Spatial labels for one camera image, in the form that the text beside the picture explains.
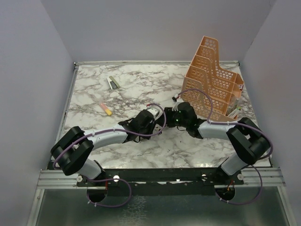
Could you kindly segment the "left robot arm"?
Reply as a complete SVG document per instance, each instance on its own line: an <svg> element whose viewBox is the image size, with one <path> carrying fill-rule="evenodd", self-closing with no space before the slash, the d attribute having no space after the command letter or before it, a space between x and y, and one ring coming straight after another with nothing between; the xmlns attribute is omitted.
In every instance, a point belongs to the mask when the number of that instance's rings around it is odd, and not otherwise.
<svg viewBox="0 0 301 226"><path fill-rule="evenodd" d="M154 133L157 119L163 119L166 125L166 113L159 116L159 110L149 107L129 120L121 121L108 129L87 130L80 127L71 128L51 149L54 157L53 168L61 169L66 176L79 174L98 186L105 178L105 172L97 161L88 157L93 150L112 144L127 142L138 143L141 139L150 139Z"/></svg>

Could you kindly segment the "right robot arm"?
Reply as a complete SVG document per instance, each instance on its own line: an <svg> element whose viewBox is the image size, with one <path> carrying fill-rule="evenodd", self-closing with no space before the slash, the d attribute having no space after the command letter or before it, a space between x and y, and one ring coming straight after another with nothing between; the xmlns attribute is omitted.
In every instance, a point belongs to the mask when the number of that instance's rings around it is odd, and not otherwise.
<svg viewBox="0 0 301 226"><path fill-rule="evenodd" d="M226 123L203 120L197 117L188 102L166 107L164 112L169 128L183 127L191 137L198 139L215 138L231 142L235 153L216 172L216 179L221 184L227 184L235 173L255 164L266 151L272 149L269 139L247 117Z"/></svg>

